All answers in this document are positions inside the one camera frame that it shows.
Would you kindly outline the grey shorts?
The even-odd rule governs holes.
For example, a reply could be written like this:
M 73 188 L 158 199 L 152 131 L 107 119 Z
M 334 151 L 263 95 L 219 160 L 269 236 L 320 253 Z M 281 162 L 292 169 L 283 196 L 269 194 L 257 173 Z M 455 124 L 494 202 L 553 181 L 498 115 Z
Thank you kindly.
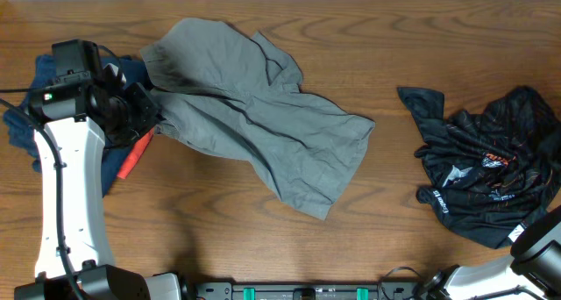
M 371 119 L 302 92 L 289 54 L 224 22 L 185 18 L 140 54 L 161 107 L 157 133 L 247 161 L 284 204 L 327 217 L 366 155 Z

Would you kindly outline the black patterned jersey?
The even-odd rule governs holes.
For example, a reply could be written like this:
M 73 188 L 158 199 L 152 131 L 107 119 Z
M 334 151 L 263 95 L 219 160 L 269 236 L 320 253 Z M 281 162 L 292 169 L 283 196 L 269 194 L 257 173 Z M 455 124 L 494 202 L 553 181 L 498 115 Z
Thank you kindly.
M 540 94 L 519 86 L 480 114 L 444 116 L 444 94 L 397 93 L 423 138 L 415 151 L 430 185 L 416 199 L 451 232 L 482 246 L 512 245 L 560 189 L 560 122 Z

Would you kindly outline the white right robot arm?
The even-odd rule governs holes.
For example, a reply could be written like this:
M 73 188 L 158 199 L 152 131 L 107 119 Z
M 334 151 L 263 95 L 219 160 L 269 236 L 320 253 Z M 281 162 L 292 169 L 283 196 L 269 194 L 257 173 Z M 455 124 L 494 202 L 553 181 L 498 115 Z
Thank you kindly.
M 523 231 L 510 255 L 478 267 L 453 266 L 419 286 L 424 299 L 560 298 L 560 209 Z

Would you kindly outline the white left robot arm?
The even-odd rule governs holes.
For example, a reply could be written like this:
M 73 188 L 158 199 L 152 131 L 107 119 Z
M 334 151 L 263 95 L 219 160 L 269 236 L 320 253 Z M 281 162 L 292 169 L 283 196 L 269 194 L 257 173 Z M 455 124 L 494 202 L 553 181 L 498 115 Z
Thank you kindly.
M 78 82 L 36 89 L 25 114 L 34 128 L 43 187 L 35 281 L 16 299 L 178 299 L 173 274 L 145 278 L 118 268 L 104 222 L 102 157 L 148 133 L 159 106 L 144 87 Z

